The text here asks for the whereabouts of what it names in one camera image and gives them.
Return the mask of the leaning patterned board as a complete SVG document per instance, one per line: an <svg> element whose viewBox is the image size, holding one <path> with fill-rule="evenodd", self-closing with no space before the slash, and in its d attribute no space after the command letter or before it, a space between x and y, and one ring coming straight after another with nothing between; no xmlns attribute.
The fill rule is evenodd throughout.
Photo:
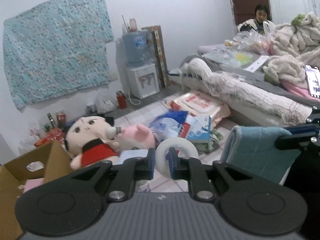
<svg viewBox="0 0 320 240"><path fill-rule="evenodd" d="M165 57L162 30L160 25L143 27L142 30L147 31L147 43L152 60L156 66L157 79L160 88L167 88L169 78L167 75L168 65Z"/></svg>

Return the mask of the white fringed knit blanket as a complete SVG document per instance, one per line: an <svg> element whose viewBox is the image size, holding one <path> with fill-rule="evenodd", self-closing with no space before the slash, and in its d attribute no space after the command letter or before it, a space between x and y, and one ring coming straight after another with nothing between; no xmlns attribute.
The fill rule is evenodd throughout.
<svg viewBox="0 0 320 240"><path fill-rule="evenodd" d="M318 101L291 94L266 82L251 84L244 77L223 72L199 56L180 65L181 84L198 89L261 126L292 126L306 122Z"/></svg>

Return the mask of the blue water jug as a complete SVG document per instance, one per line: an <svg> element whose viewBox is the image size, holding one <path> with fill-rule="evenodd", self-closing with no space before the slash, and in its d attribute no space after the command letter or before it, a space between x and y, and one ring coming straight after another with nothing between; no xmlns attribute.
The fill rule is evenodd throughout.
<svg viewBox="0 0 320 240"><path fill-rule="evenodd" d="M128 67L140 67L153 63L148 45L148 31L128 32L122 36Z"/></svg>

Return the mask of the green patterned cloth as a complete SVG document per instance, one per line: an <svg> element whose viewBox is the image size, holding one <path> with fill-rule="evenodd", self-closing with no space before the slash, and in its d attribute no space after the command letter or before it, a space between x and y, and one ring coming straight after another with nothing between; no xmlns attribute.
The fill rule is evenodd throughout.
<svg viewBox="0 0 320 240"><path fill-rule="evenodd" d="M220 148L219 142L223 139L223 135L213 129L210 132L210 139L208 142L193 142L193 145L198 150L199 154L210 154Z"/></svg>

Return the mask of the white red diaper pack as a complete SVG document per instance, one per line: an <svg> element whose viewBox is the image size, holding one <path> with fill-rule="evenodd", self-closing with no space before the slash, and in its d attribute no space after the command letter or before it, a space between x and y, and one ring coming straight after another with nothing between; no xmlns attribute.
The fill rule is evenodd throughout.
<svg viewBox="0 0 320 240"><path fill-rule="evenodd" d="M211 117L211 128L231 115L227 103L198 90L191 90L169 103L172 110L188 111L191 116L208 115Z"/></svg>

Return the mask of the smartphone lit screen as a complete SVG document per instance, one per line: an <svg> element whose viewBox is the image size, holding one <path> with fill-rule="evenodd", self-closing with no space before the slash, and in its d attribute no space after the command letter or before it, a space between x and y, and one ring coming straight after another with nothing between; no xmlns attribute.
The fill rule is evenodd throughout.
<svg viewBox="0 0 320 240"><path fill-rule="evenodd" d="M320 98L320 71L319 67L306 64L304 66L309 94L313 98Z"/></svg>

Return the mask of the teal floral wall cloth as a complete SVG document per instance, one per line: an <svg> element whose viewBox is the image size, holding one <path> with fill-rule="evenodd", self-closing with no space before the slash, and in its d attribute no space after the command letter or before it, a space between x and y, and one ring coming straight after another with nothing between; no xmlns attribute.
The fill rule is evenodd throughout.
<svg viewBox="0 0 320 240"><path fill-rule="evenodd" d="M4 72L17 109L110 83L105 0L49 0L4 21Z"/></svg>

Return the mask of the pink plush pig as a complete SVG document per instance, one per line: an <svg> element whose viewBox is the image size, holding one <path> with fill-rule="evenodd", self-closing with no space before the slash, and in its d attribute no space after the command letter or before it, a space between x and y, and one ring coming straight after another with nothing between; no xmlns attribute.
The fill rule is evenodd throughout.
<svg viewBox="0 0 320 240"><path fill-rule="evenodd" d="M114 140L119 143L121 152L126 150L148 150L156 146L156 139L151 129L142 124L135 124L122 129Z"/></svg>

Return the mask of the blue white plastic bag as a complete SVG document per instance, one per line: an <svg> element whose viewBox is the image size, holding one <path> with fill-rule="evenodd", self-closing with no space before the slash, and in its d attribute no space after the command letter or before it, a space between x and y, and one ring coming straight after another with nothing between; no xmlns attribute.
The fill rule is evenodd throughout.
<svg viewBox="0 0 320 240"><path fill-rule="evenodd" d="M178 137L188 114L188 111L168 111L150 122L149 129L155 137L156 145L168 138Z"/></svg>

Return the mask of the white tape roll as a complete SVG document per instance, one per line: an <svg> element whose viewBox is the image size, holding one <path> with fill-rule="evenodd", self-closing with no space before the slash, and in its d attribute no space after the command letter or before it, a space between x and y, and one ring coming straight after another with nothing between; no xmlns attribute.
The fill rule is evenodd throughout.
<svg viewBox="0 0 320 240"><path fill-rule="evenodd" d="M164 177L171 178L169 164L169 150L174 148L174 153L182 152L184 159L199 158L196 147L184 138L169 138L159 144L155 154L155 168Z"/></svg>

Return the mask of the white water dispenser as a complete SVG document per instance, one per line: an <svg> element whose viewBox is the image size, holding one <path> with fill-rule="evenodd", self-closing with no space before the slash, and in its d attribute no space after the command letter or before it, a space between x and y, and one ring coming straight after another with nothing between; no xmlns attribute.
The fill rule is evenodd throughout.
<svg viewBox="0 0 320 240"><path fill-rule="evenodd" d="M159 93L159 84L154 63L126 68L131 94L139 99Z"/></svg>

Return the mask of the brown cardboard box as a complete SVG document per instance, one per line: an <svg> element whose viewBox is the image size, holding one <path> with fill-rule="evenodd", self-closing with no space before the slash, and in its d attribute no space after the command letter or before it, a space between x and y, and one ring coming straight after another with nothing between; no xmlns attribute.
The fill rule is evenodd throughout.
<svg viewBox="0 0 320 240"><path fill-rule="evenodd" d="M16 239L22 234L14 207L22 194L18 187L27 180L43 179L43 183L72 172L69 153L52 141L1 166L1 239Z"/></svg>

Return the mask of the blue white tissue box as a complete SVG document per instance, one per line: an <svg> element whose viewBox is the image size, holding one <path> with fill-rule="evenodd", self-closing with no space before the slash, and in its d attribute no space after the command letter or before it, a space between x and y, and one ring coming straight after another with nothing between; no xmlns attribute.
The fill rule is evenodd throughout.
<svg viewBox="0 0 320 240"><path fill-rule="evenodd" d="M211 117L209 115L188 115L182 125L179 137L195 143L209 142L211 123Z"/></svg>

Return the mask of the light blue towel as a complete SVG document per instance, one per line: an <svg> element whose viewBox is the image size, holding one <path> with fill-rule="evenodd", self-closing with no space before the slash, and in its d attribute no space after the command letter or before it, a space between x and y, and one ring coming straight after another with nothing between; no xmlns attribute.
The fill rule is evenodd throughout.
<svg viewBox="0 0 320 240"><path fill-rule="evenodd" d="M234 126L220 161L282 185L300 150L279 150L275 142L290 134L280 127Z"/></svg>

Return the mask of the red thermos bottle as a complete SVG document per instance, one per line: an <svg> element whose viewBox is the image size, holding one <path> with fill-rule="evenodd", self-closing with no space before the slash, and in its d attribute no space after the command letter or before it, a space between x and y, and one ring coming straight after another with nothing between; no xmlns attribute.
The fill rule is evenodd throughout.
<svg viewBox="0 0 320 240"><path fill-rule="evenodd" d="M127 108L127 103L126 103L125 94L122 91L117 91L116 92L116 98L117 98L117 101L118 101L119 109L126 109Z"/></svg>

